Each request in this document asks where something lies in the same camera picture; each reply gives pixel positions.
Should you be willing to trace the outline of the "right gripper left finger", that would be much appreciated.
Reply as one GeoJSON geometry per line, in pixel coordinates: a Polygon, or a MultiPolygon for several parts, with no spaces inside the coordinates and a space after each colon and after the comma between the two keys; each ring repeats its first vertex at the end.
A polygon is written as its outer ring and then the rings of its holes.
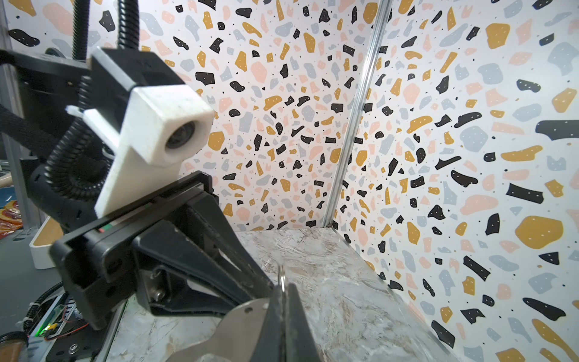
{"type": "Polygon", "coordinates": [[[261,361],[285,361],[284,292],[276,287],[261,333],[261,361]]]}

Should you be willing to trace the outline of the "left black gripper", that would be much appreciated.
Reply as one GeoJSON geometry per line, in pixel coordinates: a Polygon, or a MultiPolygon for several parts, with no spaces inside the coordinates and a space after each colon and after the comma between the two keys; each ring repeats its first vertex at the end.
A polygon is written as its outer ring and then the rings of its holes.
{"type": "Polygon", "coordinates": [[[64,289],[87,324],[104,329],[112,310],[135,291],[144,309],[166,317],[222,317],[271,296],[273,283],[206,193],[213,191],[211,176],[196,171],[51,247],[64,289]],[[184,204],[185,234],[163,220],[184,204]]]}

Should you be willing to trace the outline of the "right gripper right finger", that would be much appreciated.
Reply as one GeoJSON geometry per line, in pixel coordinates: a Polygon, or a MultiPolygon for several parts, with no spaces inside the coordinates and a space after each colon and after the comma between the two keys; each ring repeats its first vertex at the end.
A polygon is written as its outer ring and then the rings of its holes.
{"type": "Polygon", "coordinates": [[[285,291],[285,361],[317,361],[320,356],[296,285],[285,291]]]}

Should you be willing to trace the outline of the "metal keyring plate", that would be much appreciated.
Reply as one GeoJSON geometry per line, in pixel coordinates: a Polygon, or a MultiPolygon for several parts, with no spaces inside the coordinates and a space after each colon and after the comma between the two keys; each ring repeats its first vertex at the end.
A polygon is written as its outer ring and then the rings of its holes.
{"type": "Polygon", "coordinates": [[[167,361],[249,361],[256,349],[269,298],[252,300],[231,310],[214,334],[173,353],[167,361]]]}

